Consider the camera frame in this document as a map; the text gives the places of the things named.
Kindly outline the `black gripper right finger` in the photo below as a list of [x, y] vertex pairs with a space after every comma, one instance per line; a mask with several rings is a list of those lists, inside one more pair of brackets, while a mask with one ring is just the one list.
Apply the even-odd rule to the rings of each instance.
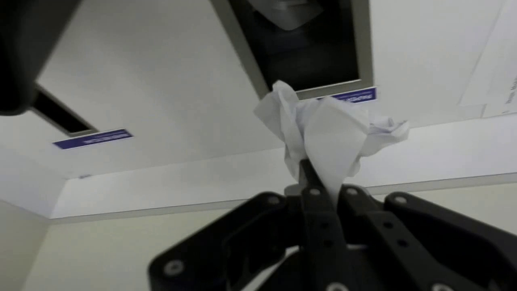
[[409, 229], [365, 190], [344, 185], [338, 216], [346, 238], [365, 245], [394, 291], [483, 291], [440, 264]]

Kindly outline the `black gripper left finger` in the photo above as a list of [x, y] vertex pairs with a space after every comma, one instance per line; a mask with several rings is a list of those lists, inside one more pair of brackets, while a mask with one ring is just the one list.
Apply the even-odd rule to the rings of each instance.
[[299, 169], [304, 279], [310, 291], [349, 291], [346, 240], [331, 198], [309, 161]]

